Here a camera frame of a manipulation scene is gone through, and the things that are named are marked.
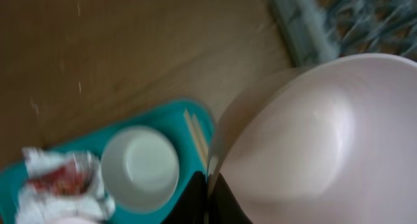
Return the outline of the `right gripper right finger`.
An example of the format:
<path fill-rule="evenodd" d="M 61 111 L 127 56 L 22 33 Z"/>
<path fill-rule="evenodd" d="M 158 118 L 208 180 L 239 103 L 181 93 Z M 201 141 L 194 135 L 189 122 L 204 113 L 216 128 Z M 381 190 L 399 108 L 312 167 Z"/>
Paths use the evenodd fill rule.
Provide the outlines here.
<path fill-rule="evenodd" d="M 241 209 L 222 174 L 216 180 L 208 200 L 209 224 L 252 224 Z"/>

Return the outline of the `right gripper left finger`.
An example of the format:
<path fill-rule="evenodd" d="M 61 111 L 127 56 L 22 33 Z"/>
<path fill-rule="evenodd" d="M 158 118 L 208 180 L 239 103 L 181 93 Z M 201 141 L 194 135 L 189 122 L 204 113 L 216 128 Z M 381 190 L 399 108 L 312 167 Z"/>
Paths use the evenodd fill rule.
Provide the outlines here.
<path fill-rule="evenodd" d="M 162 224 L 204 224 L 206 202 L 206 177 L 196 171 Z"/>

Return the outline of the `grey-white bowl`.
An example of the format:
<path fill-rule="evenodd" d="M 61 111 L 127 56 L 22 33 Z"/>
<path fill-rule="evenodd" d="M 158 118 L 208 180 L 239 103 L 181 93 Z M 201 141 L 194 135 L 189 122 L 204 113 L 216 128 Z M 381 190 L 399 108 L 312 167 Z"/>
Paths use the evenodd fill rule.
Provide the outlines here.
<path fill-rule="evenodd" d="M 177 188 L 179 173 L 179 157 L 170 140 L 146 126 L 118 131 L 101 157 L 107 193 L 131 212 L 146 214 L 163 207 Z"/>

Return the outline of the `wooden chopstick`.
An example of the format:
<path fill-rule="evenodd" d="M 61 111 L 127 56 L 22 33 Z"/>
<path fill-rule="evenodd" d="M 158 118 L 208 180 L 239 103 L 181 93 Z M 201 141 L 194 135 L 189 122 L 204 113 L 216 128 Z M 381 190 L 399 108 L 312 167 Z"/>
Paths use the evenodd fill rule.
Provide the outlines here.
<path fill-rule="evenodd" d="M 196 134 L 194 132 L 194 128 L 192 126 L 192 116 L 191 116 L 190 112 L 187 109 L 185 109 L 185 111 L 184 111 L 184 119 L 186 121 L 188 130 L 189 130 L 189 132 L 190 132 L 190 134 L 192 136 L 192 140 L 194 142 L 195 149 L 196 149 L 197 154 L 199 156 L 201 165 L 203 166 L 204 170 L 206 171 L 207 170 L 207 166 L 208 166 L 208 157 L 205 157 L 203 155 L 203 153 L 199 150 L 199 147 L 198 147 L 198 144 L 197 144 L 197 137 L 196 137 Z"/>
<path fill-rule="evenodd" d="M 209 144 L 207 143 L 207 140 L 203 133 L 203 129 L 199 123 L 199 120 L 196 114 L 192 115 L 192 126 L 194 128 L 194 132 L 197 137 L 197 144 L 198 144 L 199 150 L 203 153 L 205 157 L 207 157 L 209 155 Z"/>

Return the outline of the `small pink bowl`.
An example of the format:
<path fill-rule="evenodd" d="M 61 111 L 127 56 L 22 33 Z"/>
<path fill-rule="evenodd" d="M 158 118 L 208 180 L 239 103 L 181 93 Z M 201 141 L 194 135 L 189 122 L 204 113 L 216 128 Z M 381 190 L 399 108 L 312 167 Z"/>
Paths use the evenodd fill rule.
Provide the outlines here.
<path fill-rule="evenodd" d="M 224 179 L 254 223 L 415 223 L 416 63 L 366 53 L 271 76 L 220 118 Z"/>

